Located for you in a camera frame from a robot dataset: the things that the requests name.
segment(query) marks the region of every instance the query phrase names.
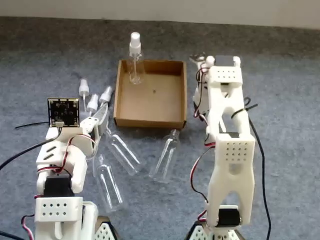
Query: clear plastic bottle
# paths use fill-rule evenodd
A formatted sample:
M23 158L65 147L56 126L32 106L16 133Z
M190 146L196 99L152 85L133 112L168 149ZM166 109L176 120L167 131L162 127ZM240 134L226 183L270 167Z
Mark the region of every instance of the clear plastic bottle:
M158 162L151 168L150 178L165 184L170 181L180 146L179 134L179 130L173 129L168 136L164 137L163 150Z
M145 77L145 66L143 54L141 52L140 34L138 32L131 33L129 44L129 59L126 61L130 82L140 84Z
M119 163L124 167L129 175L138 173L145 161L137 157L137 154L121 139L118 134L112 133L109 128L106 129L106 145Z
M102 155L97 158L95 180L106 213L114 212L125 206L124 199L119 191L111 166L105 162Z

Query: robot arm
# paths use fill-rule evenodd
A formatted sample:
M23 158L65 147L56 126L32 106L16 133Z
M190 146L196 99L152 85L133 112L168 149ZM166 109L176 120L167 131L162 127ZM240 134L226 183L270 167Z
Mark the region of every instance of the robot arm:
M97 151L108 121L108 105L103 105L79 127L63 127L59 137L42 146L36 160L40 170L35 203L36 240L93 240L98 208L75 194L82 192L87 172L87 157ZM58 135L49 128L46 139ZM57 175L44 167L63 166L69 175Z
M219 128L223 115L231 116L244 108L240 63L237 56L208 56L206 61L198 63L199 69L209 68L203 78L206 84L202 83L205 88L198 104L200 113L208 112L206 133L210 141L215 142L214 170L208 186L206 209L207 226L217 235L221 229L235 229L250 222L254 196L255 138L250 133L248 113L243 110L233 116L237 132ZM194 101L199 99L198 88ZM237 193L239 206L221 205L232 192Z

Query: circuit board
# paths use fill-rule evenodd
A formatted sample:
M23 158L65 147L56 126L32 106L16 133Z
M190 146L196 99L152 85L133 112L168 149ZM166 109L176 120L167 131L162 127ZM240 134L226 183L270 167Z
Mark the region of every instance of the circuit board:
M48 98L50 127L79 127L78 98Z

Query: spray cap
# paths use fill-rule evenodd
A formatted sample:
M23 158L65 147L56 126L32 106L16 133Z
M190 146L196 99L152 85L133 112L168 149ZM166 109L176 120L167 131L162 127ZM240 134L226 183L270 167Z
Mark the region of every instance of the spray cap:
M88 80L86 78L81 78L80 80L80 87L79 87L79 95L83 97L83 95L89 95L89 86Z
M98 100L99 96L97 94L93 94L88 105L86 106L86 110L90 113L95 113L98 109Z
M110 102L111 95L114 92L111 86L107 86L104 92L101 94L99 103L104 104Z
M130 48L130 54L138 54L141 52L140 33L138 32L131 33L129 48Z

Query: open cardboard box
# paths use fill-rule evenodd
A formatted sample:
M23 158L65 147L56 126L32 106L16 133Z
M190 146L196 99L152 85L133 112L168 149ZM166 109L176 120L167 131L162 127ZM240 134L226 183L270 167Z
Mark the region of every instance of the open cardboard box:
M187 67L183 61L144 61L140 84L119 61L113 118L120 127L182 129L187 120Z

